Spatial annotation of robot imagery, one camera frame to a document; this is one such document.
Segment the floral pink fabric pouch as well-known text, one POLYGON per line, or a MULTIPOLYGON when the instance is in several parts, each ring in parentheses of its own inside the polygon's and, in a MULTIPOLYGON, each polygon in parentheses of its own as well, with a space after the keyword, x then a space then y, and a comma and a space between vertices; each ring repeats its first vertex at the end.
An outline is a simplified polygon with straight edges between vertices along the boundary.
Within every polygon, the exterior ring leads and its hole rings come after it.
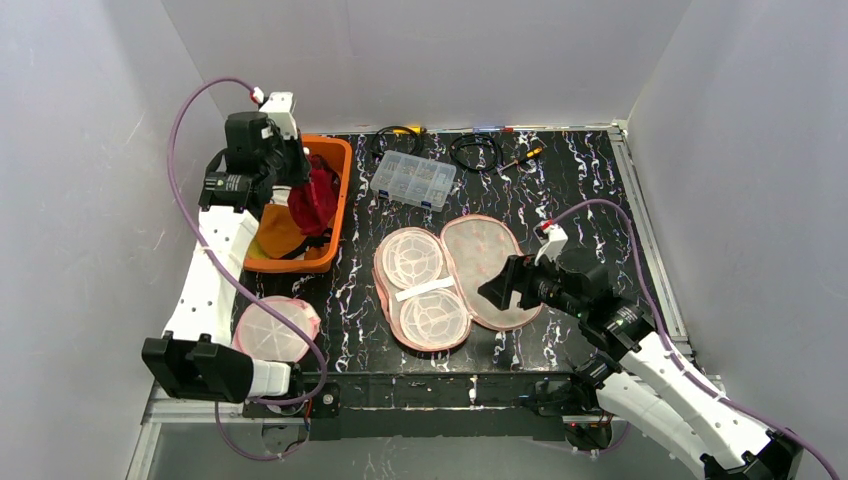
POLYGON ((539 306, 521 309, 514 293, 509 308, 499 310, 478 293, 508 256, 522 253, 510 228, 484 215, 454 219, 439 234, 418 227, 391 232, 372 270, 391 332, 410 349, 438 352, 462 344, 474 324, 498 332, 529 324, 539 306))

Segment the dark red lace bra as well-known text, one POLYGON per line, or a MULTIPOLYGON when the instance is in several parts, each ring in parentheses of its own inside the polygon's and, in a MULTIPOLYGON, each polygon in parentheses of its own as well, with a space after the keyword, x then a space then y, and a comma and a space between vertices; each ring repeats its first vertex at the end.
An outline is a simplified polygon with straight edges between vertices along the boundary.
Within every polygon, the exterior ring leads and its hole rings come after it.
POLYGON ((309 182, 293 187, 287 203, 295 224, 304 236, 319 236, 328 228, 338 209, 340 177, 323 156, 308 156, 309 182))

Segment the orange bra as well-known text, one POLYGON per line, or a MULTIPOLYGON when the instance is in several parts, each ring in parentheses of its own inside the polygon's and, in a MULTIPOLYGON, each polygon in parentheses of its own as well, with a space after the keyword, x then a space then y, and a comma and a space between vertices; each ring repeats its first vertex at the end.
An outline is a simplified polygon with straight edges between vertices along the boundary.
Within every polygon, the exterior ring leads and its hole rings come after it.
POLYGON ((304 235, 287 206, 268 204, 251 246, 251 255, 273 260, 314 260, 325 253, 331 236, 330 228, 320 235, 304 235))

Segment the white mesh laundry bag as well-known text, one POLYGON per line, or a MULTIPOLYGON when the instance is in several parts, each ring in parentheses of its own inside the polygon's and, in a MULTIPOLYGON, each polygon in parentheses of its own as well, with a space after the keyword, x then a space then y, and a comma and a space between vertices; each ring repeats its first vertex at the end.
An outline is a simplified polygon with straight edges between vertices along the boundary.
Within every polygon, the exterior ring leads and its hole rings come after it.
MULTIPOLYGON (((307 302, 285 296, 271 296, 265 303, 289 319, 314 340, 320 330, 320 318, 307 302)), ((249 305, 240 316, 232 347, 248 356, 276 362, 299 362, 309 347, 291 328, 258 307, 249 305)))

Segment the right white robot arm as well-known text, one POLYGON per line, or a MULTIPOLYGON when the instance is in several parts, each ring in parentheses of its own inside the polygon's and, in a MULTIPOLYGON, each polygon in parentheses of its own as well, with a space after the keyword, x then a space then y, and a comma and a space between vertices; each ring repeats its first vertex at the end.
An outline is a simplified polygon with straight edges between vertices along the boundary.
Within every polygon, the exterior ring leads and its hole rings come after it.
POLYGON ((598 406, 685 463, 699 479, 793 479, 802 446, 775 427, 725 405, 725 396, 675 347, 652 315, 616 294, 602 264, 562 266, 511 255, 479 294, 500 310, 540 305, 578 321, 598 350, 575 373, 598 406))

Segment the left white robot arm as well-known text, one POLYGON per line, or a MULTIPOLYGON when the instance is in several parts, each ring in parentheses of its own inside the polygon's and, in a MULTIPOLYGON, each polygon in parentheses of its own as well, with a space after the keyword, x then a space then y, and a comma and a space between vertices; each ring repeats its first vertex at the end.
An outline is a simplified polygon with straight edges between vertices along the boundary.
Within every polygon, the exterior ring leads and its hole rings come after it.
POLYGON ((241 403, 291 390, 289 363, 255 359, 233 347, 232 313, 274 185, 306 167, 283 156, 283 138, 264 112, 231 114, 224 131, 226 146, 205 170, 199 211, 188 216, 200 238, 182 291, 163 333, 145 340, 141 357, 172 398, 241 403))

